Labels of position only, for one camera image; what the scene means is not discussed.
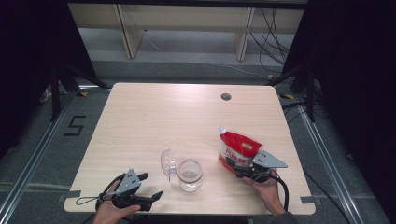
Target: hand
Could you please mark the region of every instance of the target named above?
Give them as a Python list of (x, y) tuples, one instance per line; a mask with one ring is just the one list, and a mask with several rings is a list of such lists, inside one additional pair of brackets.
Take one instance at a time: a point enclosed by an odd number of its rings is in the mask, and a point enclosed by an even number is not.
[[(114, 191), (120, 181), (116, 181), (113, 186), (111, 186), (109, 191)], [(123, 217), (129, 216), (140, 210), (140, 205), (131, 205), (126, 208), (119, 209), (114, 206), (111, 200), (102, 202), (96, 211), (95, 218), (93, 219), (93, 224), (117, 224)]]
[[(271, 175), (277, 176), (276, 169), (271, 172)], [(259, 192), (260, 197), (265, 204), (265, 207), (270, 210), (274, 217), (278, 217), (286, 213), (279, 199), (276, 180), (274, 180), (273, 178), (269, 178), (263, 183), (258, 183), (248, 177), (243, 177), (242, 181), (244, 182), (244, 184), (250, 185)]]

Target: gray carpet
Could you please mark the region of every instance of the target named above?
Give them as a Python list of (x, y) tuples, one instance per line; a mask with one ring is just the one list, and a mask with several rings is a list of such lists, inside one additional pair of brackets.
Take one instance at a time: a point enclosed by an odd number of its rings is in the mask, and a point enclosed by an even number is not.
[[(273, 74), (266, 72), (260, 66), (248, 65), (235, 67), (248, 73), (207, 63), (93, 62), (93, 65), (99, 78), (108, 84), (123, 81), (264, 85), (267, 80), (261, 76)], [(271, 67), (271, 69), (280, 71), (281, 67)], [(291, 82), (292, 80), (287, 80), (277, 85), (277, 92), (279, 94), (290, 93)], [(78, 83), (91, 84), (79, 78)], [(76, 96), (73, 99), (9, 223), (81, 223), (89, 216), (89, 214), (65, 212), (63, 196), (74, 180), (107, 96), (108, 92), (90, 91), (85, 97)], [(294, 100), (280, 101), (282, 105), (295, 102)], [(20, 143), (0, 161), (0, 197), (2, 200), (7, 196), (10, 185), (18, 179), (24, 164), (29, 160), (41, 135), (50, 123), (50, 113), (50, 102), (40, 106), (31, 117)], [(297, 107), (294, 107), (285, 116), (290, 122), (290, 132), (302, 166), (339, 203), (311, 136), (299, 114)], [(66, 136), (65, 133), (77, 133), (77, 129), (68, 127), (74, 116), (85, 116), (85, 118), (75, 119), (74, 122), (84, 127), (79, 135)], [(344, 178), (347, 188), (356, 200), (365, 223), (389, 223), (361, 177), (358, 167), (345, 157), (347, 150), (321, 105), (315, 105), (315, 119), (323, 141)], [(297, 216), (298, 220), (301, 223), (346, 223), (321, 189), (308, 178), (307, 182), (317, 199), (317, 211), (312, 216)], [(270, 223), (272, 217), (258, 216), (253, 220), (254, 223)], [(207, 223), (218, 222), (215, 218), (207, 221)]]

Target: cable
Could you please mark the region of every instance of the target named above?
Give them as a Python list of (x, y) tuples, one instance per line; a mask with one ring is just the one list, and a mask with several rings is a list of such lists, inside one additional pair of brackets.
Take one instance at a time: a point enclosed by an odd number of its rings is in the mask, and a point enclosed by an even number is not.
[(283, 191), (285, 192), (285, 202), (283, 203), (283, 208), (285, 209), (285, 211), (288, 211), (289, 208), (289, 189), (288, 186), (286, 185), (285, 181), (283, 181), (280, 178), (280, 175), (273, 169), (271, 169), (270, 174), (268, 173), (259, 173), (259, 174), (255, 174), (251, 177), (252, 180), (252, 184), (254, 182), (257, 182), (257, 180), (259, 180), (261, 177), (264, 177), (264, 179), (266, 177), (268, 178), (273, 178), (274, 180), (276, 180), (280, 185), (282, 185), (283, 187)]
[(288, 104), (288, 105), (282, 105), (282, 109), (284, 110), (284, 109), (287, 109), (287, 108), (292, 108), (292, 107), (295, 107), (297, 105), (306, 105), (306, 101), (305, 102), (300, 102), (300, 103), (291, 103), (291, 104)]
[(305, 111), (298, 113), (296, 116), (294, 116), (291, 120), (288, 121), (288, 124), (290, 124), (292, 121), (294, 121), (297, 117), (299, 117), (300, 115), (302, 115), (303, 113), (305, 113)]
[(251, 35), (251, 37), (253, 37), (253, 39), (254, 39), (254, 41), (256, 42), (256, 44), (261, 48), (260, 56), (262, 55), (262, 52), (264, 51), (265, 53), (268, 54), (268, 56), (270, 56), (272, 59), (274, 59), (274, 61), (276, 61), (277, 63), (280, 63), (281, 65), (284, 65), (284, 63), (283, 63), (282, 61), (280, 61), (280, 60), (279, 60), (277, 57), (275, 57), (270, 51), (268, 51), (268, 49), (266, 49), (266, 48), (264, 47), (265, 42), (264, 42), (263, 44), (260, 44), (259, 41), (256, 39), (256, 37), (254, 37), (253, 33), (250, 33), (250, 35)]
[[(276, 22), (275, 22), (275, 18), (276, 18), (276, 9), (275, 9), (275, 8), (272, 9), (272, 22), (271, 22), (271, 25), (269, 24), (267, 18), (265, 17), (265, 13), (264, 13), (264, 11), (263, 11), (263, 8), (262, 8), (262, 16), (264, 17), (265, 23), (267, 24), (267, 27), (268, 27), (268, 34), (267, 34), (267, 37), (264, 38), (264, 39), (265, 39), (265, 42), (268, 43), (268, 45), (270, 45), (270, 46), (273, 47), (274, 49), (278, 49), (280, 55), (282, 56), (283, 61), (285, 62), (285, 61), (286, 61), (285, 52), (286, 52), (286, 53), (289, 53), (289, 50), (288, 50), (286, 47), (284, 47), (282, 44), (280, 44), (279, 39), (278, 39), (278, 37), (277, 37)], [(272, 38), (275, 40), (275, 42), (276, 42), (276, 44), (277, 44), (277, 47), (274, 46), (274, 45), (272, 45), (271, 43), (269, 43), (269, 42), (267, 41), (269, 35), (271, 35)]]
[(277, 61), (278, 63), (282, 64), (282, 62), (281, 62), (278, 58), (276, 58), (274, 55), (272, 55), (267, 49), (265, 49), (265, 48), (259, 43), (259, 41), (257, 41), (257, 39), (254, 37), (254, 35), (253, 35), (252, 33), (250, 33), (250, 35), (251, 35), (251, 37), (253, 37), (253, 39), (254, 39), (254, 41), (256, 42), (256, 44), (259, 45), (259, 47), (261, 48), (260, 54), (259, 54), (260, 66), (261, 66), (264, 70), (266, 70), (266, 71), (268, 71), (268, 72), (281, 73), (281, 72), (278, 72), (278, 71), (275, 71), (275, 70), (271, 70), (271, 69), (269, 69), (269, 68), (266, 68), (266, 67), (264, 66), (264, 64), (262, 64), (262, 51), (263, 51), (263, 50), (266, 51), (266, 53), (268, 54), (269, 57), (271, 57), (272, 59), (274, 59), (274, 60)]
[[(83, 202), (83, 203), (79, 203), (78, 201), (81, 199), (89, 199), (89, 200), (86, 202)], [(89, 203), (89, 202), (92, 202), (93, 200), (97, 200), (97, 199), (98, 199), (98, 197), (80, 197), (76, 200), (76, 205), (83, 205), (84, 203)]]
[(291, 110), (291, 107), (289, 107), (288, 110), (283, 113), (283, 115), (286, 116), (286, 114), (289, 112), (289, 110)]
[(330, 201), (335, 205), (335, 207), (338, 209), (338, 211), (340, 211), (341, 215), (346, 220), (346, 223), (350, 224), (349, 218), (347, 218), (347, 215), (345, 214), (345, 212), (338, 205), (338, 203), (329, 195), (329, 193), (327, 193), (327, 191), (317, 181), (315, 181), (314, 178), (311, 175), (309, 175), (305, 170), (303, 170), (303, 172), (330, 199)]
[(96, 201), (96, 205), (95, 205), (95, 210), (97, 211), (100, 204), (105, 201), (104, 197), (106, 196), (108, 190), (111, 188), (111, 186), (113, 186), (114, 183), (116, 183), (118, 180), (121, 180), (125, 177), (125, 174), (119, 175), (116, 178), (114, 178), (110, 184), (107, 185), (107, 187), (105, 188), (105, 190), (103, 190), (102, 193), (99, 194), (99, 196), (97, 197), (97, 201)]
[[(155, 46), (148, 38), (147, 38), (147, 40), (148, 40), (148, 42), (152, 45), (152, 47), (154, 47), (156, 50), (162, 52), (161, 49), (158, 48), (157, 46)], [(214, 65), (214, 66), (218, 66), (218, 67), (231, 68), (231, 69), (233, 69), (233, 70), (235, 70), (235, 71), (238, 71), (238, 72), (241, 72), (241, 73), (256, 75), (256, 76), (259, 76), (259, 77), (263, 77), (263, 78), (265, 78), (265, 79), (267, 79), (267, 80), (271, 80), (270, 78), (265, 77), (265, 76), (263, 76), (263, 75), (261, 75), (261, 74), (253, 73), (253, 72), (248, 72), (248, 71), (243, 71), (243, 70), (237, 69), (237, 68), (232, 67), (232, 66), (229, 66), (229, 65), (223, 65), (223, 64), (218, 64), (218, 63), (193, 63), (193, 62), (188, 62), (188, 61), (178, 61), (178, 60), (169, 60), (169, 59), (166, 59), (166, 60), (169, 61), (169, 62), (176, 62), (176, 63), (210, 64), (210, 65)]]

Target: wooden table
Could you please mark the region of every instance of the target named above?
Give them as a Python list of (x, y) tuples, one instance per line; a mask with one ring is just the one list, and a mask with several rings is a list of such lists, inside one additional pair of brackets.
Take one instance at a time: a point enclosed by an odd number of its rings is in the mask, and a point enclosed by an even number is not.
[[(231, 100), (221, 99), (229, 93)], [(268, 86), (118, 83), (111, 91), (71, 187), (81, 197), (97, 196), (117, 175), (134, 168), (149, 173), (137, 194), (150, 197), (163, 190), (151, 214), (262, 215), (269, 214), (258, 194), (226, 170), (219, 161), (219, 127), (261, 142), (288, 164), (278, 169), (290, 191), (289, 211), (310, 215), (312, 203), (304, 173), (276, 91)], [(183, 191), (177, 177), (163, 174), (161, 153), (171, 148), (175, 159), (196, 159), (204, 167), (202, 186)], [(281, 200), (284, 193), (279, 186)], [(93, 212), (94, 202), (68, 212)]]

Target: snack bag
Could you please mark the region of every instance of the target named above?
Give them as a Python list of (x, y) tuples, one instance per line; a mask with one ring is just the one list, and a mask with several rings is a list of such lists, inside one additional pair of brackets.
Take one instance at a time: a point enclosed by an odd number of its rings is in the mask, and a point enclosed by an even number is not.
[(236, 165), (249, 166), (259, 151), (262, 144), (238, 133), (228, 132), (224, 127), (220, 127), (221, 152), (219, 159), (222, 165), (234, 173), (226, 158), (235, 161)]

